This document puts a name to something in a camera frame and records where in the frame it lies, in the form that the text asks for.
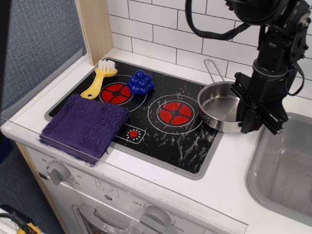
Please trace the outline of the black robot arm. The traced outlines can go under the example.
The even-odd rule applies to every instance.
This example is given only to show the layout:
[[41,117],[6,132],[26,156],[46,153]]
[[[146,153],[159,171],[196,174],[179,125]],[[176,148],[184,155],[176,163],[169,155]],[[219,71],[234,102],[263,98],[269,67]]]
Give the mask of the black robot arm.
[[297,62],[309,48],[310,6],[304,0],[228,0],[226,5],[247,26],[260,26],[252,76],[237,72],[231,88],[240,99],[236,120],[244,134],[262,125],[279,134],[288,120],[283,99],[303,89],[290,92],[295,76],[304,76]]

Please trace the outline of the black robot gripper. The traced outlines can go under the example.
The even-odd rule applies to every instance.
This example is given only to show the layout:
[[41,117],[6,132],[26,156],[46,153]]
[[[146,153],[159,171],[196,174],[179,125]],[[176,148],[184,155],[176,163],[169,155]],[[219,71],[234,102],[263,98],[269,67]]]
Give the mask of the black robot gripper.
[[280,77],[268,76],[254,70],[251,77],[237,72],[232,85],[239,103],[236,121],[242,122],[241,133],[258,131],[265,126],[274,135],[283,130],[288,120],[282,100],[286,96],[284,81]]

